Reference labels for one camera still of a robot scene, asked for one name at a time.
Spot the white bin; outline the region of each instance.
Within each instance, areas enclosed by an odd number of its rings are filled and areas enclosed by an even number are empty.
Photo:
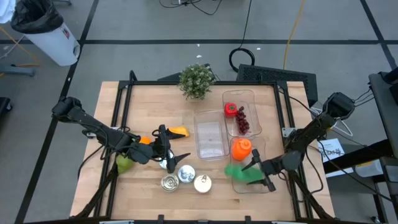
[[[25,34],[60,66],[73,65],[80,55],[80,44],[65,23],[43,34]]]

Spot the yellow cable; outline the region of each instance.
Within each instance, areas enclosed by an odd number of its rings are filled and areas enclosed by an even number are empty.
[[[293,26],[292,32],[290,33],[289,39],[287,40],[286,49],[285,49],[285,57],[284,57],[284,69],[285,69],[285,65],[286,65],[287,51],[289,49],[289,44],[290,44],[290,41],[292,40],[292,37],[294,35],[294,31],[296,30],[297,24],[299,23],[300,16],[303,13],[304,3],[305,3],[305,0],[302,0],[301,1],[301,5],[300,5],[300,10],[299,10],[298,15],[297,15],[297,19],[294,22],[294,26]]]
[[[40,60],[37,59],[37,57],[35,55],[33,55],[32,53],[30,53],[29,51],[27,51],[21,44],[18,44],[18,42],[16,40],[14,40],[14,38],[11,37],[11,35],[8,34],[8,32],[2,28],[2,26],[0,26],[0,30],[6,34],[20,49],[22,49],[24,52],[26,52],[33,60],[35,60],[37,63],[40,64]]]

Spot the trash can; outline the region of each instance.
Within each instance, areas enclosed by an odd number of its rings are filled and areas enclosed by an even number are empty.
[[[60,66],[77,62],[80,44],[76,41],[52,0],[20,0],[11,27],[42,49]]]

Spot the black trash bag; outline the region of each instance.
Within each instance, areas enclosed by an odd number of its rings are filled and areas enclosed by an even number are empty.
[[[52,0],[20,0],[11,19],[11,27],[23,34],[51,32],[62,23]]]

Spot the red grapes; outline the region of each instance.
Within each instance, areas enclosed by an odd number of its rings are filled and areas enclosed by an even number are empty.
[[[246,121],[246,115],[243,112],[244,107],[241,106],[236,115],[236,125],[238,126],[239,133],[246,134],[249,131],[249,123]]]

